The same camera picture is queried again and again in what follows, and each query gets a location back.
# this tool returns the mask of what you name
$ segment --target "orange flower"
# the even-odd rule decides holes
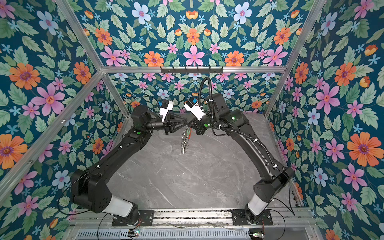
[[[369,139],[371,135],[367,132],[361,132],[360,136],[355,133],[351,136],[352,142],[348,142],[347,148],[351,150],[349,156],[352,160],[358,160],[358,164],[366,167],[367,161],[371,167],[379,164],[377,157],[384,157],[384,150],[377,148],[381,146],[381,142],[377,137]]]
[[[200,41],[199,37],[200,37],[200,34],[197,32],[195,28],[191,28],[189,30],[189,33],[187,33],[187,38],[188,38],[187,40],[192,45],[196,45],[196,43]]]
[[[298,84],[302,84],[307,79],[308,74],[308,64],[301,63],[300,66],[297,67],[295,73],[295,82]]]
[[[360,86],[362,86],[363,88],[369,87],[370,83],[371,83],[371,81],[369,80],[368,76],[365,76],[362,79],[360,79]]]
[[[376,45],[368,45],[368,47],[365,48],[364,54],[366,56],[374,54],[379,48]]]
[[[285,145],[287,146],[288,151],[291,152],[295,146],[295,143],[292,139],[288,138]]]
[[[211,34],[212,34],[212,33],[211,33],[211,30],[209,30],[209,29],[207,29],[207,28],[204,30],[204,35],[205,35],[205,36],[209,36],[209,35],[211,35]]]
[[[155,53],[154,51],[149,51],[144,55],[144,62],[148,64],[148,67],[162,67],[164,66],[164,59],[161,58],[159,53]]]
[[[91,78],[89,67],[86,66],[83,62],[75,63],[74,66],[76,68],[73,69],[73,73],[76,74],[77,81],[85,85]]]
[[[86,10],[84,12],[84,14],[89,18],[89,19],[93,19],[93,13],[91,13],[90,11]]]
[[[297,17],[297,15],[299,15],[299,10],[295,10],[295,11],[293,11],[292,13],[291,13],[291,18],[295,18],[295,17]]]
[[[325,231],[325,237],[327,240],[340,240],[339,235],[336,235],[332,229],[327,229]]]
[[[291,36],[291,29],[283,27],[281,30],[277,31],[276,36],[273,38],[275,44],[283,45],[288,38]]]
[[[25,66],[24,63],[18,63],[17,68],[11,67],[9,71],[12,73],[9,78],[12,82],[16,82],[15,85],[19,88],[24,87],[26,90],[31,90],[40,82],[40,77],[37,77],[40,73],[33,69],[32,65]]]
[[[176,31],[175,31],[175,35],[176,36],[181,36],[181,29],[176,29]]]
[[[252,108],[259,108],[259,107],[261,107],[262,106],[262,102],[261,101],[254,101],[253,103],[252,103]]]
[[[352,65],[353,63],[348,63],[347,65],[344,63],[340,66],[340,69],[337,69],[337,77],[335,77],[335,82],[337,82],[337,85],[347,86],[349,84],[349,81],[352,81],[354,79],[354,77],[356,76],[354,74],[356,72],[356,67]]]
[[[137,107],[137,106],[139,106],[140,105],[140,103],[138,103],[137,101],[133,101],[133,102],[131,102],[131,106],[133,107],[133,108],[135,108],[135,107]]]
[[[240,67],[241,63],[244,63],[244,55],[239,53],[239,51],[234,51],[233,53],[228,53],[228,57],[225,58],[227,67]]]
[[[304,199],[303,190],[301,189],[301,187],[299,187],[299,184],[297,182],[295,183],[295,186],[297,188],[297,191],[299,192],[300,198],[303,200]]]
[[[95,154],[99,154],[99,153],[101,153],[101,150],[102,150],[103,147],[104,147],[103,140],[102,140],[101,138],[96,139],[96,140],[95,140],[95,143],[94,143],[92,146],[93,146],[92,151],[93,151]]]
[[[55,219],[49,224],[49,227],[50,227],[50,228],[54,228],[54,227],[56,226],[57,222],[58,222],[58,219],[55,218]]]
[[[103,28],[97,28],[95,31],[95,36],[98,38],[99,42],[106,46],[112,45],[113,40],[111,34],[108,31],[105,31]]]
[[[118,124],[118,132],[120,132],[121,127],[122,127],[122,122],[120,122],[120,123]]]
[[[187,16],[187,19],[197,19],[197,16],[199,15],[199,12],[197,11],[186,11],[185,15]]]
[[[13,167],[14,161],[18,162],[23,156],[21,153],[27,151],[27,145],[23,142],[24,139],[19,136],[12,139],[11,134],[0,135],[0,164],[3,164],[3,169]]]

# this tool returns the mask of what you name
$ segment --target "black mounting plate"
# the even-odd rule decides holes
[[[152,226],[153,215],[155,211],[153,210],[139,210],[139,221],[140,226]],[[112,226],[114,227],[126,227],[129,226],[126,224],[123,219],[119,216],[116,216],[117,219],[113,219]]]
[[[235,226],[240,226],[240,225],[250,225],[247,219],[243,216],[245,216],[245,210],[244,209],[231,209],[232,212],[232,221],[233,225]],[[268,209],[264,210],[262,213],[262,220],[260,220],[257,224],[255,225],[264,225],[269,226],[273,225],[272,221],[272,216],[271,216],[271,211]]]

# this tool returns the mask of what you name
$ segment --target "light blue flower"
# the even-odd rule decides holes
[[[9,112],[13,113],[13,115],[16,116],[16,114],[20,114],[20,110],[21,108],[17,108],[16,106],[13,106],[13,109],[10,109]]]
[[[40,187],[41,186],[41,184],[44,182],[44,180],[42,180],[41,178],[39,178],[39,180],[36,180],[35,181],[35,187]]]
[[[369,65],[377,64],[377,60],[381,59],[381,57],[376,57],[376,53],[372,56],[372,59],[368,59],[368,62],[370,62]]]
[[[2,43],[1,45],[4,47],[3,52],[6,51],[8,54],[10,54],[13,51],[13,49],[10,49],[11,46],[9,44],[5,46],[4,43]]]
[[[201,23],[203,23],[204,20],[205,20],[204,15],[200,15],[198,21],[201,22]]]
[[[30,12],[34,12],[35,10],[33,9],[33,6],[29,5],[29,3],[26,4],[26,8],[30,11]]]
[[[233,15],[235,15],[235,14],[236,14],[236,12],[233,10],[233,8],[230,12],[228,12],[228,15],[231,17],[233,17]]]
[[[18,132],[19,130],[16,129],[17,125],[14,125],[13,127],[11,125],[7,125],[8,130],[5,131],[5,133],[11,132],[11,135],[13,135],[15,132]]]
[[[381,212],[384,212],[384,210],[382,208],[380,208],[379,204],[372,204],[372,206],[374,206],[373,210],[374,211],[377,211],[377,213],[380,215]]]
[[[63,73],[58,69],[56,72],[57,77],[62,77]]]
[[[32,234],[35,234],[37,236],[37,234],[41,231],[41,225],[40,226],[35,226],[35,230],[32,232]]]
[[[352,128],[354,129],[353,132],[360,133],[360,131],[362,130],[362,127],[360,127],[358,123],[356,124],[356,126],[353,126]]]

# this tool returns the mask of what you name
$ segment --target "aluminum frame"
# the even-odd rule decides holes
[[[296,44],[293,47],[293,50],[288,58],[286,71],[280,77],[279,82],[277,83],[275,90],[273,91],[273,94],[269,99],[268,108],[264,113],[264,116],[266,118],[272,111],[272,108],[275,102],[277,101],[281,91],[283,90],[285,80],[287,80],[289,75],[291,74],[292,68],[296,63],[297,58],[299,57],[301,49],[304,47],[305,41],[307,40],[309,33],[312,31],[313,26],[317,20],[317,17],[319,16],[325,3],[326,3],[326,0],[315,0],[315,2],[313,3],[312,8],[308,13],[308,16],[304,22],[301,33],[296,41]]]

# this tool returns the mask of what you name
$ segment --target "floral wallpaper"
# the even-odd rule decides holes
[[[75,11],[82,10],[71,2]],[[52,1],[0,1],[0,178],[94,73]]]
[[[383,7],[325,6],[269,115],[327,240],[384,239]]]
[[[277,66],[313,2],[97,0],[76,14],[106,66]]]
[[[58,208],[69,214],[84,211],[70,202],[70,188],[63,193],[71,174],[112,149],[122,122],[121,111],[100,81],[3,203],[0,239],[62,239],[71,216]],[[2,141],[10,137],[0,135]]]

